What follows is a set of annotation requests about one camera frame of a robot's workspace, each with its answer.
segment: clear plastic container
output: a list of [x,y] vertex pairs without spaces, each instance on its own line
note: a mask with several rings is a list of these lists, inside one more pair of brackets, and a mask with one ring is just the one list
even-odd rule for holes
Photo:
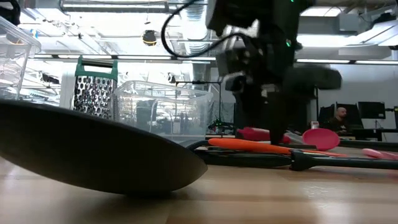
[[207,91],[127,81],[114,92],[115,120],[175,142],[201,140],[208,126]]
[[41,44],[0,16],[0,98],[18,99],[29,56]]

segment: wooden table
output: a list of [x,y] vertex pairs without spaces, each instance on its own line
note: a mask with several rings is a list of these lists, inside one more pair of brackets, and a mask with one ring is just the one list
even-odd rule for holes
[[1,224],[397,222],[393,170],[210,166],[201,179],[167,198],[131,199],[56,182],[0,160]]

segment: green grater handle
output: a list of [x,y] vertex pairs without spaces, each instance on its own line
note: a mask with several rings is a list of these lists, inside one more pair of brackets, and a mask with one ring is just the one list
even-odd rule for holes
[[[112,71],[111,73],[85,71],[85,65],[94,66],[94,67],[112,68]],[[114,60],[113,63],[109,63],[107,61],[101,61],[101,60],[86,60],[83,59],[83,56],[80,56],[77,61],[75,76],[101,77],[117,81],[118,61]]]

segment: man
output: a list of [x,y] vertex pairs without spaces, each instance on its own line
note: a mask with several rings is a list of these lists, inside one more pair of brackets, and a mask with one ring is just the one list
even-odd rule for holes
[[344,134],[349,131],[348,123],[346,122],[345,118],[347,116],[346,108],[337,108],[336,116],[329,120],[326,124],[326,128],[330,129],[338,134]]

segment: orange spatula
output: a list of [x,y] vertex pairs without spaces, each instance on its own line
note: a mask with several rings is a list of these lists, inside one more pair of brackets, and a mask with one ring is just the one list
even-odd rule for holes
[[[212,146],[222,147],[225,149],[231,150],[240,150],[240,151],[251,151],[251,152],[270,152],[270,153],[279,153],[279,154],[290,154],[291,148],[282,147],[282,146],[274,146],[270,144],[263,144],[254,141],[247,141],[242,139],[226,139],[226,138],[212,138],[208,140],[209,144]],[[316,153],[316,154],[324,154],[328,156],[334,157],[345,157],[347,155],[337,154],[332,152],[321,152],[321,151],[313,151],[313,150],[301,150],[303,152],[308,153]]]

